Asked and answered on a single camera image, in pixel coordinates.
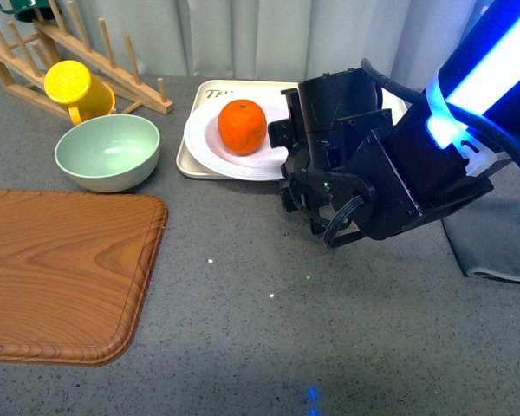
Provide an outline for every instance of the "mint green bowl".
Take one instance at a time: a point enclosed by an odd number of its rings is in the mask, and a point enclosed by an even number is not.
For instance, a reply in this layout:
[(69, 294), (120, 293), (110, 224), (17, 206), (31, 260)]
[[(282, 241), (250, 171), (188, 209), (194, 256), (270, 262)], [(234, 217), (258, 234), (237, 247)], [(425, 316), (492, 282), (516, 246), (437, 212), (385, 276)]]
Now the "mint green bowl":
[(95, 192), (125, 191), (145, 180), (158, 164), (159, 131), (137, 115), (104, 115), (65, 133), (54, 155), (79, 186)]

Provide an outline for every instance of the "black cable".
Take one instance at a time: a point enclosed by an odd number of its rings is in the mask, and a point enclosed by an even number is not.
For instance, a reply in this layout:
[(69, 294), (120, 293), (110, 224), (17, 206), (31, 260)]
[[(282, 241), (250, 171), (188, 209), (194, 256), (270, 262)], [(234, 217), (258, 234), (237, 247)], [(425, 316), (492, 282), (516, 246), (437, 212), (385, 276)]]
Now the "black cable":
[(323, 234), (323, 242), (328, 246), (332, 246), (337, 231), (341, 228), (343, 223), (350, 215), (364, 204), (364, 199), (361, 195), (351, 198), (333, 217), (329, 222)]
[(383, 91), (381, 91), (381, 87), (378, 84), (375, 84), (375, 96), (378, 101), (378, 110), (381, 110), (383, 107)]
[(398, 82), (395, 82), (391, 80), (391, 78), (376, 71), (367, 58), (362, 59), (361, 67), (376, 84), (380, 85), (382, 88), (386, 89), (396, 97), (399, 97), (404, 101), (411, 102), (412, 104), (425, 105), (427, 103), (426, 96), (424, 94), (400, 85)]
[(520, 140), (483, 115), (470, 113), (449, 103), (447, 103), (447, 106), (455, 119), (476, 129), (488, 140), (504, 150), (514, 163), (520, 167)]

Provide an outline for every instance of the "yellow mug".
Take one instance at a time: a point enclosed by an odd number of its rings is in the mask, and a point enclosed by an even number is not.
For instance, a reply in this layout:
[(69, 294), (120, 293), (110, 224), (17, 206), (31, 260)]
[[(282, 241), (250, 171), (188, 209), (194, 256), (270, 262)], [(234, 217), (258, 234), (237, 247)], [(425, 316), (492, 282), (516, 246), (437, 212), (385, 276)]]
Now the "yellow mug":
[(112, 89), (78, 61), (60, 61), (46, 73), (46, 95), (69, 112), (76, 126), (115, 108)]

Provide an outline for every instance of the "cutting board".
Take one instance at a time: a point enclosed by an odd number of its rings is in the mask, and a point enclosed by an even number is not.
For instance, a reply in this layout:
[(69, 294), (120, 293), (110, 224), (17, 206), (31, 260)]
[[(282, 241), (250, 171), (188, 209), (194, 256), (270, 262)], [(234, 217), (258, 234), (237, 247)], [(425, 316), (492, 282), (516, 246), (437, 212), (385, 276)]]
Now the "cutting board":
[(153, 196), (0, 189), (0, 361), (123, 354), (167, 217)]

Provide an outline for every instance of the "green mug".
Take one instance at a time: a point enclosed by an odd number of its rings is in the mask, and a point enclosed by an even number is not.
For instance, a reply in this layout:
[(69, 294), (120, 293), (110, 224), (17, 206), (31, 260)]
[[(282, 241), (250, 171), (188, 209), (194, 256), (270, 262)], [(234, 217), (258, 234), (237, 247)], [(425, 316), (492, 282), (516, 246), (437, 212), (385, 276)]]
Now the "green mug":
[(10, 10), (4, 10), (0, 4), (0, 11), (7, 15), (14, 15), (14, 18), (20, 22), (31, 23), (36, 19), (35, 9), (40, 9), (42, 17), (46, 20), (54, 18), (48, 0), (10, 0), (10, 3)]

